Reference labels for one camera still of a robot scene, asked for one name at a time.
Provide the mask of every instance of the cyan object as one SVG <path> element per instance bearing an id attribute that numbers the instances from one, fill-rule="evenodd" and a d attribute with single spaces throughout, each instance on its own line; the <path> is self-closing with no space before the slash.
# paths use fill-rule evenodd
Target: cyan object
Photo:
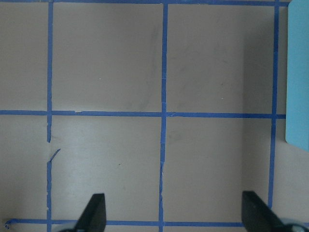
<path id="1" fill-rule="evenodd" d="M 288 9 L 286 141 L 309 151 L 309 1 Z"/>

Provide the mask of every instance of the vertical blue tape strip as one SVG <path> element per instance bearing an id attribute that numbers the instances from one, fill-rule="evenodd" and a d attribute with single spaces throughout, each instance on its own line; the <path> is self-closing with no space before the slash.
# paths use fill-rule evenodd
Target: vertical blue tape strip
<path id="1" fill-rule="evenodd" d="M 272 88 L 272 120 L 270 138 L 268 206 L 273 203 L 275 150 L 276 150 L 276 120 L 277 120 L 277 93 L 278 93 L 278 47 L 279 47 L 279 0 L 275 1 L 274 16 L 274 58 L 273 58 L 273 88 Z"/>
<path id="2" fill-rule="evenodd" d="M 53 77 L 53 14 L 54 4 L 48 3 L 48 48 L 47 48 L 47 141 L 52 136 L 52 77 Z"/>
<path id="3" fill-rule="evenodd" d="M 60 149 L 47 162 L 47 232 L 52 231 L 52 161 L 59 151 Z"/>
<path id="4" fill-rule="evenodd" d="M 159 180 L 159 232 L 163 232 L 164 211 L 163 211 L 163 169 L 165 162 L 166 142 L 166 77 L 167 77 L 167 50 L 168 50 L 168 11 L 169 6 L 163 5 L 163 32 L 162 32 L 162 122 L 161 122 L 161 150 L 160 150 L 160 180 Z"/>

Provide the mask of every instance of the light blue board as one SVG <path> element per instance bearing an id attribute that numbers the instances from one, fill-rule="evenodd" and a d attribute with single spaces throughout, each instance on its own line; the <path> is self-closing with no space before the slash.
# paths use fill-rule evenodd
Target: light blue board
<path id="1" fill-rule="evenodd" d="M 286 141 L 309 151 L 309 0 L 288 9 Z"/>

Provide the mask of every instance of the light blue panel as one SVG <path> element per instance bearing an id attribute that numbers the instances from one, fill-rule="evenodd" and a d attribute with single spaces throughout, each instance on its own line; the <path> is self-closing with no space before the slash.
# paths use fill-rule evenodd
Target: light blue panel
<path id="1" fill-rule="evenodd" d="M 294 0 L 288 12 L 286 141 L 309 151 L 309 1 Z"/>

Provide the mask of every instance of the black object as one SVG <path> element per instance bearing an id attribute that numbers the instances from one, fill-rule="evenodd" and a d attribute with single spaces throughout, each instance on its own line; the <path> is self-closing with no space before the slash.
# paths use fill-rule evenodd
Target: black object
<path id="1" fill-rule="evenodd" d="M 298 224 L 286 224 L 253 191 L 242 193 L 241 220 L 248 232 L 309 232 Z"/>
<path id="2" fill-rule="evenodd" d="M 61 232 L 104 232 L 106 226 L 106 209 L 104 193 L 93 194 L 73 229 Z"/>

